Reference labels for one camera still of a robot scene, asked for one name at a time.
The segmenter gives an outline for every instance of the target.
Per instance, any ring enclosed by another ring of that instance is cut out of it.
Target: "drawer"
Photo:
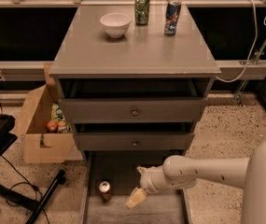
[[[198,121],[206,105],[207,98],[60,101],[66,119],[73,123]]]
[[[193,137],[193,133],[83,133],[75,140],[81,151],[187,150]]]

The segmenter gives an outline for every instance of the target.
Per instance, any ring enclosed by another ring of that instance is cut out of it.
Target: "floor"
[[[230,93],[210,94],[209,105],[195,129],[195,139],[187,156],[196,159],[249,157],[256,146],[266,140],[266,110],[254,93],[243,95],[243,104],[243,107],[237,106]],[[3,112],[17,118],[20,108],[20,102],[4,104]],[[23,137],[19,137],[4,156],[41,191],[46,191],[59,170],[66,171],[65,184],[56,189],[45,208],[49,223],[79,223],[87,170],[84,162],[26,164],[22,158],[22,140]],[[10,188],[22,181],[9,164],[0,159],[0,184]],[[26,185],[19,185],[14,190],[35,197]],[[240,223],[242,194],[240,189],[198,180],[194,188],[187,190],[191,223]],[[24,208],[12,207],[0,197],[0,224],[24,223],[28,217]],[[36,223],[48,223],[43,213]]]

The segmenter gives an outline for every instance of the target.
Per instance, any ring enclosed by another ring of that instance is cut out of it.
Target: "can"
[[[174,35],[176,33],[176,26],[180,16],[181,2],[174,0],[168,3],[166,10],[166,23],[164,26],[164,33],[166,35]]]
[[[134,17],[138,25],[146,25],[149,21],[150,0],[134,0]]]
[[[101,182],[98,189],[104,202],[112,199],[111,185],[107,181]]]

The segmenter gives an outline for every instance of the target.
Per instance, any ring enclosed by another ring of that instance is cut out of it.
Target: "bowl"
[[[113,38],[122,37],[130,26],[131,18],[124,13],[109,13],[100,19],[104,31]]]

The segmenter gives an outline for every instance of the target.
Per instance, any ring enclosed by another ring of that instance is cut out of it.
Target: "drawer handle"
[[[139,111],[136,108],[133,109],[132,115],[135,116],[135,117],[138,116],[139,115]]]
[[[133,143],[132,143],[132,146],[133,147],[138,147],[139,146],[139,142],[134,140]]]

